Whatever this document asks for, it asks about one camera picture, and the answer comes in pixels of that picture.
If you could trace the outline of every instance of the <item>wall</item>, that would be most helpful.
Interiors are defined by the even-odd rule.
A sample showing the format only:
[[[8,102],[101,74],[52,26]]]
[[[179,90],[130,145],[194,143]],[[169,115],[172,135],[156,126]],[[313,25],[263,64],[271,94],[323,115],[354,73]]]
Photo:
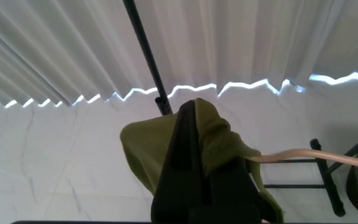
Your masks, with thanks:
[[[175,111],[187,100],[212,102],[244,142],[262,153],[309,147],[318,138],[324,151],[345,153],[358,141],[358,81],[330,86],[310,81],[303,91],[286,85],[274,95],[265,85],[247,90],[179,90]],[[147,221],[152,196],[129,170],[120,130],[159,116],[156,92],[77,103],[72,108],[0,106],[0,223],[15,220]],[[333,214],[324,190],[270,190],[287,222],[358,223],[344,193],[348,166],[334,173],[347,215]],[[313,164],[262,166],[264,182],[317,184]]]

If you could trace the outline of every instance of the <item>black metal frame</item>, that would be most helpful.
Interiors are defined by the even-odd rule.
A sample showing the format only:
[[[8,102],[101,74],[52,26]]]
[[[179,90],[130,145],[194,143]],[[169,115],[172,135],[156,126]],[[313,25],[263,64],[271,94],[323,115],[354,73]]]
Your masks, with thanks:
[[[150,72],[153,76],[155,85],[160,94],[159,97],[155,99],[155,102],[162,115],[172,114],[172,109],[167,98],[167,93],[165,92],[163,83],[161,81],[160,74],[158,72],[155,60],[150,49],[149,42],[147,40],[146,34],[144,32],[142,23],[140,21],[139,14],[137,12],[134,0],[123,0],[125,7],[128,11],[129,18],[131,19],[132,25],[134,27],[136,36],[139,40],[140,46],[142,47],[144,57],[147,61],[147,65],[150,68]],[[317,139],[310,141],[310,146],[314,150],[321,150],[321,145]],[[358,143],[352,147],[345,155],[354,156],[358,153]],[[326,189],[328,197],[333,206],[334,213],[342,217],[344,216],[345,209],[339,194],[337,192],[335,183],[331,174],[339,168],[342,164],[340,162],[335,162],[333,165],[327,165],[327,162],[324,159],[294,159],[294,160],[285,160],[272,163],[317,163],[318,169],[323,179],[323,184],[266,184],[264,185],[267,189]]]

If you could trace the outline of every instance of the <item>wavy light gap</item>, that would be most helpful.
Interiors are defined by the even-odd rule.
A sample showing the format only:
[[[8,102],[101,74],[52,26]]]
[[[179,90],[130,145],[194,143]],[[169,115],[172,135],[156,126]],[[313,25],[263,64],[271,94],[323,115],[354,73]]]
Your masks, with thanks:
[[[358,80],[358,73],[355,72],[355,73],[352,73],[346,77],[342,77],[342,78],[338,78],[338,79],[333,79],[331,77],[328,77],[328,76],[325,76],[325,75],[315,75],[315,74],[312,74],[310,76],[310,80],[313,80],[313,81],[319,81],[319,82],[325,82],[327,83],[328,85],[339,85],[339,84],[342,84],[342,83],[345,83],[345,82],[349,82],[351,80]],[[289,80],[284,80],[283,83],[282,83],[282,87],[280,89],[280,91],[276,90],[271,84],[269,84],[268,80],[267,79],[264,79],[264,80],[260,80],[260,81],[257,81],[253,84],[246,84],[246,83],[236,83],[236,82],[229,82],[227,83],[221,90],[221,92],[218,94],[218,97],[220,97],[226,90],[230,89],[231,87],[239,87],[239,88],[246,88],[246,89],[253,89],[253,88],[257,88],[258,86],[262,86],[262,85],[266,85],[266,87],[274,94],[280,94],[281,91],[284,89],[285,86],[287,85],[291,85],[290,84],[290,81]],[[191,90],[191,91],[201,91],[201,90],[206,90],[206,89],[209,89],[209,88],[214,88],[216,89],[216,84],[214,83],[211,83],[211,84],[207,84],[207,85],[204,85],[204,86],[199,86],[199,87],[192,87],[192,86],[189,86],[189,85],[177,85],[173,88],[172,92],[168,95],[168,98],[171,98],[174,96],[174,94],[178,91],[178,90]],[[305,90],[304,87],[302,86],[297,86],[296,87],[296,91],[298,93],[302,93],[303,91]],[[143,93],[145,95],[148,95],[150,93],[154,93],[157,91],[157,88],[154,87],[154,88],[151,88],[149,90],[143,90],[143,89],[140,89],[140,88],[133,88],[130,90],[130,92],[125,96],[125,97],[121,97],[118,93],[114,93],[112,97],[116,96],[118,97],[121,101],[126,101],[130,96],[132,96],[132,94],[134,92],[139,92],[139,93]],[[92,103],[94,101],[96,101],[97,99],[99,99],[101,96],[100,94],[97,94],[96,96],[92,97],[92,99],[90,99],[89,101],[87,101],[88,103]],[[75,106],[78,102],[82,101],[84,99],[84,96],[80,96],[78,97],[78,99],[72,104],[72,106]],[[30,105],[34,100],[33,99],[29,99],[24,105],[23,107],[25,108],[26,106]],[[5,108],[8,108],[14,104],[16,104],[17,102],[15,100],[12,100],[11,102],[9,102]],[[50,99],[47,99],[45,100],[41,105],[39,105],[39,107],[44,107],[46,106],[48,103],[50,103]],[[63,103],[61,101],[59,101],[55,106],[56,107],[59,107],[60,105],[62,105]]]

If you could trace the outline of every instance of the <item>olive green fabric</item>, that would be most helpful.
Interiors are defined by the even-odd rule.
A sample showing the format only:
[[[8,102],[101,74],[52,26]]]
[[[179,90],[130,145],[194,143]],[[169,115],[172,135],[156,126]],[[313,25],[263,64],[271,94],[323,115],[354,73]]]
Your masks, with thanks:
[[[245,145],[240,135],[230,130],[230,124],[220,117],[210,102],[197,98],[195,106],[199,142],[203,146],[201,158],[205,175],[235,157],[260,155],[258,150]],[[121,142],[129,167],[152,194],[158,185],[176,118],[177,115],[173,114],[140,121],[127,125],[121,131]],[[249,167],[259,194],[276,211],[277,221],[283,222],[280,206],[264,189],[260,165],[250,161]]]

